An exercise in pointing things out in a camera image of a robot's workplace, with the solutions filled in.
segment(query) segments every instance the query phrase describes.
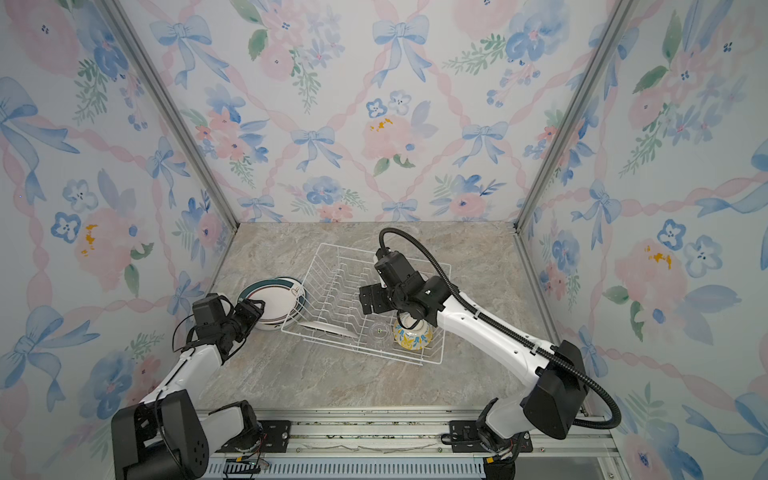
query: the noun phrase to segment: white wire dish rack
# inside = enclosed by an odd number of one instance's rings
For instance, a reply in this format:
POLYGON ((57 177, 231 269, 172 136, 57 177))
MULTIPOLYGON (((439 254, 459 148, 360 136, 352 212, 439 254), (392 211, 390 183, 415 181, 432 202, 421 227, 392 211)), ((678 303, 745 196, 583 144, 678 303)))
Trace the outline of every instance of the white wire dish rack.
MULTIPOLYGON (((427 276, 436 275, 427 260, 408 258, 413 268, 427 276)), ((356 248, 321 243, 317 247, 303 285, 306 302, 291 312, 297 322, 284 323, 285 333, 303 337, 307 342, 322 343, 344 350, 365 353, 385 359, 424 365, 442 363, 445 331, 435 329, 432 341, 423 349, 407 350, 394 340, 392 328, 395 312, 363 315, 358 297, 361 286, 381 281, 374 270, 376 254, 356 248), (330 324, 326 329, 310 328, 309 322, 330 324), (328 329, 343 328, 342 334, 328 329)), ((450 276, 451 266, 440 263, 450 276)))

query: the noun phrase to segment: wallpaper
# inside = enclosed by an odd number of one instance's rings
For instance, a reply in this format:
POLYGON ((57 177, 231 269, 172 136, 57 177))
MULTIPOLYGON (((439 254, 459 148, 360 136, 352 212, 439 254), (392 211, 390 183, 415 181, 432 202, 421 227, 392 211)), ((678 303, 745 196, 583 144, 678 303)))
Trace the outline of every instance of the wallpaper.
POLYGON ((525 232, 634 480, 768 478, 766 20, 639 2, 525 232))
POLYGON ((92 3, 4 0, 0 44, 0 477, 102 480, 231 231, 92 3))
POLYGON ((614 2, 122 4, 237 216, 338 222, 515 220, 614 2))

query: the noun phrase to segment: plate in dish rack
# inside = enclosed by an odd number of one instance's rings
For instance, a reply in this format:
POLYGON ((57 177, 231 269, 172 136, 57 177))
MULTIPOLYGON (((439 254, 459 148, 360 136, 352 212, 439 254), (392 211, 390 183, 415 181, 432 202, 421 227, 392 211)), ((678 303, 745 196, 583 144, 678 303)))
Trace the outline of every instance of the plate in dish rack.
POLYGON ((278 330, 283 323, 295 321, 306 302, 306 291, 299 280, 282 276, 249 285, 237 297, 238 302, 243 299, 264 301, 264 314, 255 328, 278 330))

